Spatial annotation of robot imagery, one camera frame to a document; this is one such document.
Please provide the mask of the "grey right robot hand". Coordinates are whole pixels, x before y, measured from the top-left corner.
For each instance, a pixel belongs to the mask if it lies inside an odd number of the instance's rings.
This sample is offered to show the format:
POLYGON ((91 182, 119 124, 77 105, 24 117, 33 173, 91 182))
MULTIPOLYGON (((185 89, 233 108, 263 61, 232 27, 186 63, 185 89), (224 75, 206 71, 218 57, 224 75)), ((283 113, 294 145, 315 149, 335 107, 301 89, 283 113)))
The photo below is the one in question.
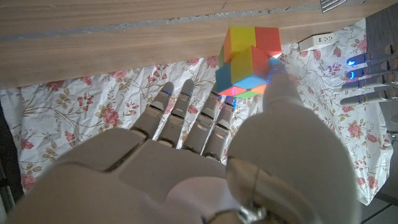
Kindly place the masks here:
POLYGON ((234 108, 216 93, 180 149, 184 117, 154 134, 168 82, 129 129, 113 128, 60 157, 8 223, 357 223, 348 151, 306 108, 283 64, 267 74, 263 111, 227 141, 234 108))

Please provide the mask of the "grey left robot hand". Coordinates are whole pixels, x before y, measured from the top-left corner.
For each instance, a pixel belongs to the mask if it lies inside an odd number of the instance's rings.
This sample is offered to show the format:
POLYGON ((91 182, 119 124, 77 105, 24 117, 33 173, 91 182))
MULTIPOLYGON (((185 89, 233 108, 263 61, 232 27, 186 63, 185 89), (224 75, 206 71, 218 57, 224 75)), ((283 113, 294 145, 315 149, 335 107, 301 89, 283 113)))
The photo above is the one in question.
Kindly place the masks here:
POLYGON ((351 96, 340 100, 341 106, 354 106, 366 103, 388 102, 397 99, 397 42, 383 48, 365 52, 349 58, 348 66, 366 64, 346 73, 348 83, 342 90, 359 90, 381 87, 379 91, 351 96))

